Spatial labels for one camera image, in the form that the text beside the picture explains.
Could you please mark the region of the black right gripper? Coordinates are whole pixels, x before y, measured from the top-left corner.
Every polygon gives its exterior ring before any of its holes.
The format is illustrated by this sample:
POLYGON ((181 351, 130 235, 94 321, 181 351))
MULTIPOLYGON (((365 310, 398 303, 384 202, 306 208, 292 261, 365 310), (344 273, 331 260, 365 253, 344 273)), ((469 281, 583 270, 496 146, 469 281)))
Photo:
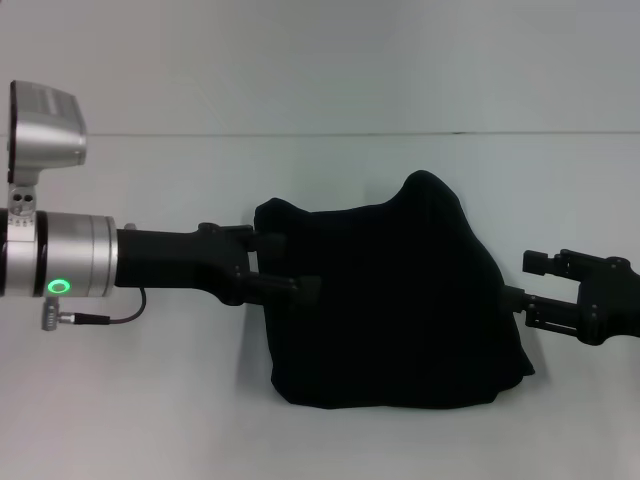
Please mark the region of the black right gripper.
POLYGON ((576 336, 598 346, 615 336, 640 338, 640 275, 622 257, 600 258, 561 250, 554 256, 527 250, 522 271, 577 279, 577 305, 503 287, 503 310, 524 313, 530 328, 576 336))

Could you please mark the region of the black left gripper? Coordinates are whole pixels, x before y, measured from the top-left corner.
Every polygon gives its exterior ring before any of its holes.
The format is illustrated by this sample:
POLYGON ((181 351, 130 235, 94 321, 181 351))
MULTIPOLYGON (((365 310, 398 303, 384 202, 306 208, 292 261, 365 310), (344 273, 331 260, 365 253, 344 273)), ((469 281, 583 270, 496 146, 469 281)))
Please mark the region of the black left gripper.
POLYGON ((201 290, 228 306, 309 306, 319 298, 319 277, 251 272, 249 253, 279 258, 286 247, 283 234, 251 225, 203 222, 190 233, 120 229, 117 242, 117 287, 201 290))

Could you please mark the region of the black shirt with FREE print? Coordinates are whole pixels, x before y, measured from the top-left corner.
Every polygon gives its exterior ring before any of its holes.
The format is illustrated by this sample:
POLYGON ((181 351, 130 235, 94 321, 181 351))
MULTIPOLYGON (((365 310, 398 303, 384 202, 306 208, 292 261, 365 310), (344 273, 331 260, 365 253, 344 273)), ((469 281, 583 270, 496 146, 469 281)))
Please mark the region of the black shirt with FREE print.
POLYGON ((463 408, 494 401, 534 372, 501 271, 455 193, 427 171, 390 200, 308 212, 271 199, 256 228, 286 251, 263 273, 321 280, 310 307, 265 307, 275 390, 324 409, 463 408))

